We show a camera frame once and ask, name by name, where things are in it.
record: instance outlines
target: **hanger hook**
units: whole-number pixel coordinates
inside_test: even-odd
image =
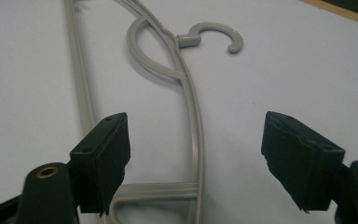
[[[237,53],[242,49],[243,39],[242,36],[234,29],[215,22],[202,22],[195,24],[188,31],[188,35],[178,35],[176,38],[180,48],[194,47],[200,44],[201,37],[200,33],[206,30],[219,31],[231,37],[232,44],[228,46],[230,53]]]

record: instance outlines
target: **curved plastic loop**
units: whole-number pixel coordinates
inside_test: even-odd
[[[242,36],[231,27],[215,22],[198,23],[190,28],[190,31],[188,31],[188,35],[178,35],[176,38],[179,42],[179,46],[181,48],[185,48],[199,45],[201,42],[200,33],[206,30],[219,31],[231,37],[232,44],[228,46],[228,51],[230,53],[237,53],[242,49]]]
[[[176,79],[186,78],[186,74],[184,72],[176,71],[169,67],[156,63],[155,61],[147,57],[147,55],[144,54],[141,48],[139,48],[136,36],[138,35],[139,31],[147,25],[148,19],[148,16],[138,18],[132,23],[129,28],[129,31],[127,32],[127,42],[132,55],[141,64],[141,66],[143,66],[147,71],[153,74],[158,74],[163,77],[173,77]]]

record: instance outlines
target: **white surface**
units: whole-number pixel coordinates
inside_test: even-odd
[[[176,35],[202,21],[244,38],[202,34],[184,49],[205,130],[205,223],[334,223],[329,213],[298,211],[260,154],[264,116],[293,116],[358,160],[358,23],[294,0],[143,3]],[[126,183],[185,181],[190,147],[185,98],[176,82],[153,77],[127,49],[135,20],[117,1],[78,3],[91,99],[98,119],[129,114]],[[80,140],[75,90],[60,1],[0,2],[0,202],[21,192],[36,166],[69,159]],[[153,33],[145,53],[170,65]],[[127,205],[125,223],[184,223],[186,203]]]

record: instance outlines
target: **gray plastic hanger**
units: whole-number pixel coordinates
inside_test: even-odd
[[[111,218],[104,217],[103,221],[104,223],[121,223],[117,218],[117,206],[121,203],[190,200],[187,223],[199,224],[202,222],[204,191],[204,140],[202,120],[193,80],[179,48],[197,46],[200,43],[200,32],[214,30],[222,32],[232,38],[233,43],[228,47],[228,51],[230,53],[236,53],[242,48],[242,37],[233,29],[212,22],[203,22],[194,25],[188,35],[178,35],[175,37],[170,31],[165,29],[157,18],[139,1],[123,0],[123,2],[132,7],[141,16],[130,26],[127,32],[127,43],[133,57],[150,73],[156,76],[178,79],[183,86],[190,119],[193,152],[192,177],[190,182],[122,185],[113,198],[111,216],[109,216]],[[151,25],[166,43],[173,57],[175,69],[156,63],[147,57],[139,48],[136,37],[139,31],[146,25]]]

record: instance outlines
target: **brown edge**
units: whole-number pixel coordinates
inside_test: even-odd
[[[358,13],[352,12],[352,11],[347,10],[345,8],[337,7],[335,5],[326,3],[326,2],[324,2],[322,0],[301,0],[301,1],[303,1],[305,3],[308,3],[310,5],[313,5],[315,7],[322,8],[324,10],[336,13],[336,14],[338,14],[340,16],[343,16],[343,17],[346,17],[346,18],[348,18],[350,20],[358,21]]]

